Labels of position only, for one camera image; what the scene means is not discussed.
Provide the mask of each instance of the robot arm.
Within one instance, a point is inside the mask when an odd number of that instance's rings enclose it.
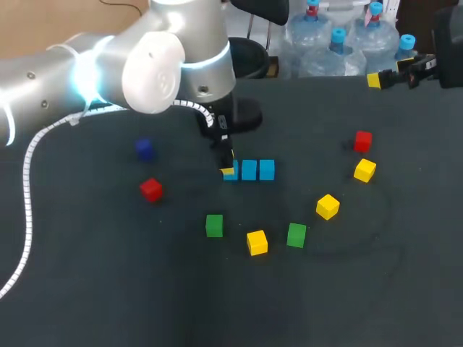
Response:
[[[160,113],[178,97],[213,114],[210,105],[235,83],[219,1],[150,0],[119,35],[82,33],[43,53],[1,61],[0,147],[95,103]],[[215,141],[228,142],[220,125]],[[231,159],[232,151],[221,166],[232,167]]]

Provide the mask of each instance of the blue bottle cap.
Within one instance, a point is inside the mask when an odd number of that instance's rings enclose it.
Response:
[[[344,43],[346,38],[346,30],[342,27],[335,27],[331,32],[331,42],[332,43]]]
[[[413,35],[402,35],[402,37],[400,38],[399,48],[408,51],[415,47],[416,42],[417,39]]]
[[[383,12],[383,4],[380,2],[372,2],[370,4],[370,12],[373,16],[378,16]]]

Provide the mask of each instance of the white cable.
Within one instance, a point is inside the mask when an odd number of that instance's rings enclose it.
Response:
[[[172,103],[172,105],[193,108],[201,112],[205,117],[208,127],[213,126],[213,123],[214,123],[213,116],[203,106],[197,103],[193,103],[191,101],[185,101],[185,100],[175,100]],[[22,166],[22,189],[24,192],[24,210],[25,210],[25,221],[26,221],[24,249],[22,251],[21,259],[20,259],[18,266],[16,267],[16,270],[13,272],[13,275],[10,277],[7,283],[0,290],[0,299],[3,298],[9,292],[9,290],[13,287],[13,285],[20,278],[22,271],[24,270],[24,267],[26,266],[27,261],[29,259],[30,249],[32,247],[33,219],[32,219],[32,200],[30,197],[30,164],[32,163],[32,156],[34,154],[34,150],[37,147],[38,143],[52,129],[64,123],[69,122],[71,124],[73,121],[80,119],[82,115],[85,117],[89,117],[89,116],[96,116],[98,114],[117,112],[117,111],[126,111],[126,109],[120,106],[107,106],[107,107],[97,108],[97,109],[88,111],[87,113],[82,113],[82,112],[73,113],[53,123],[49,127],[46,127],[45,129],[40,130],[34,136],[34,138],[32,138],[32,141],[27,147],[26,154],[24,157],[24,164]]]

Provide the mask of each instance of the black table surface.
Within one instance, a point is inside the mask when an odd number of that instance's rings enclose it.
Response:
[[[33,249],[0,300],[6,347],[458,346],[463,344],[463,94],[365,78],[241,82],[265,120],[236,157],[276,161],[275,182],[222,182],[191,111],[62,125],[31,168]],[[352,178],[373,133],[369,184]],[[152,139],[155,163],[135,140]],[[0,284],[24,242],[25,139],[0,152]],[[164,187],[148,204],[138,185]],[[339,214],[324,221],[318,199]],[[224,238],[205,217],[224,214]],[[286,247],[290,223],[304,249]],[[246,233],[263,229],[268,254]]]

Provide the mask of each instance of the toy block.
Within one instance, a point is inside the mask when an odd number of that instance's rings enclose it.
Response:
[[[140,185],[143,196],[149,202],[156,202],[162,197],[162,186],[155,179],[149,179]]]
[[[261,181],[273,181],[275,179],[275,161],[259,161],[259,179]]]
[[[354,150],[366,153],[370,150],[373,135],[370,132],[357,132],[355,136]]]
[[[249,233],[247,236],[247,247],[249,248],[249,252],[252,256],[267,253],[268,251],[268,244],[266,234],[263,230],[254,231],[253,233]]]
[[[338,213],[339,206],[339,201],[333,198],[330,194],[327,194],[318,200],[316,212],[326,220],[329,220]]]
[[[355,168],[354,177],[362,182],[368,183],[376,170],[376,164],[372,161],[362,159]]]
[[[302,224],[289,224],[287,246],[304,248],[305,231],[307,227]]]
[[[241,164],[241,180],[255,181],[258,176],[258,162],[256,160],[244,160]]]
[[[238,181],[239,177],[239,164],[238,160],[233,160],[233,174],[224,174],[224,181]]]
[[[141,161],[151,161],[156,156],[151,141],[148,139],[138,140],[135,143],[135,148],[137,149],[138,159]]]
[[[205,233],[208,237],[224,236],[223,215],[208,215],[205,219]]]

